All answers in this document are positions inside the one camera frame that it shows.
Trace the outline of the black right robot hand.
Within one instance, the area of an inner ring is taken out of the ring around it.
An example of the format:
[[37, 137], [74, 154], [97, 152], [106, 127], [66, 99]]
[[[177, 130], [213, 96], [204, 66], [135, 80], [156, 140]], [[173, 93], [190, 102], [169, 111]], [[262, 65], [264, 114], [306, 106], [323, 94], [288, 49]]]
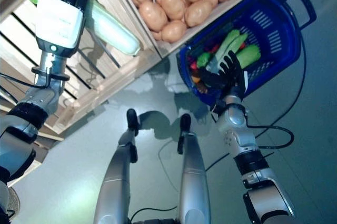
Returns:
[[222, 96], [230, 93], [244, 98], [247, 89], [246, 71], [241, 68], [239, 60], [233, 51], [229, 51], [220, 63], [218, 73], [212, 73], [205, 67], [198, 69], [201, 80], [208, 86], [222, 91]]

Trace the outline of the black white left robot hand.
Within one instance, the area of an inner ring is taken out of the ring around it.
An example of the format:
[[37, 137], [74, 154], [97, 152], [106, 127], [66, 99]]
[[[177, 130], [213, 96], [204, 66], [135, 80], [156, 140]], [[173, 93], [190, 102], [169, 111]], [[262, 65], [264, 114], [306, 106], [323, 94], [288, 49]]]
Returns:
[[78, 49], [89, 0], [37, 0], [35, 38], [44, 52], [70, 58]]

